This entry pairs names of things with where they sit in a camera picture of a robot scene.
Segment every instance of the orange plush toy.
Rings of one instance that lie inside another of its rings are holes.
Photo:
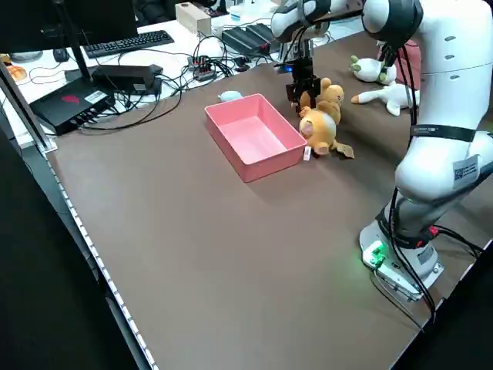
[[[300,104],[300,133],[314,152],[314,157],[324,156],[336,150],[346,158],[354,158],[354,151],[348,145],[335,139],[337,124],[340,122],[340,105],[344,100],[344,90],[332,85],[329,79],[322,79],[321,94],[317,97],[317,107],[310,108],[310,97],[303,94]]]

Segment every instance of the brown tabletop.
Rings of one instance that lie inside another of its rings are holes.
[[[363,34],[315,52],[316,73],[346,89],[337,137],[356,160],[328,156],[242,182],[203,108],[226,90],[262,93],[297,125],[290,77],[271,66],[185,93],[175,111],[135,129],[58,139],[49,159],[161,369],[382,369],[413,338],[416,327],[373,287],[357,242],[390,199],[408,139],[407,112],[350,103],[377,88],[352,76],[350,56],[375,52]],[[442,223],[485,244],[490,184]],[[471,258],[449,240],[436,245],[438,299]],[[422,302],[412,309],[426,317]]]

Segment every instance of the green led light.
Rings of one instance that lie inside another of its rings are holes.
[[[384,244],[381,241],[375,241],[372,245],[371,253],[374,256],[384,253]]]
[[[385,245],[377,240],[368,248],[370,263],[381,266],[385,261]]]

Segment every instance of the small blue object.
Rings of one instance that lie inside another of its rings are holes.
[[[241,20],[241,14],[230,12],[230,15],[232,21],[238,22],[239,20]]]
[[[241,95],[237,91],[225,91],[221,95],[218,95],[218,98],[220,102],[230,102],[231,100],[237,100],[243,98],[243,95]]]

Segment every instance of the sticker label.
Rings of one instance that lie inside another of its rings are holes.
[[[309,146],[305,146],[305,151],[303,154],[303,160],[308,161],[311,157],[311,148]]]
[[[454,189],[474,183],[479,177],[478,155],[454,162]]]
[[[84,99],[91,104],[96,104],[99,100],[103,100],[107,95],[103,91],[95,91],[91,95],[87,95]]]
[[[143,83],[134,83],[133,88],[135,91],[146,91],[146,85]]]
[[[433,248],[429,244],[424,251],[418,254],[418,261],[420,264],[425,264],[430,258],[431,255],[433,254]]]

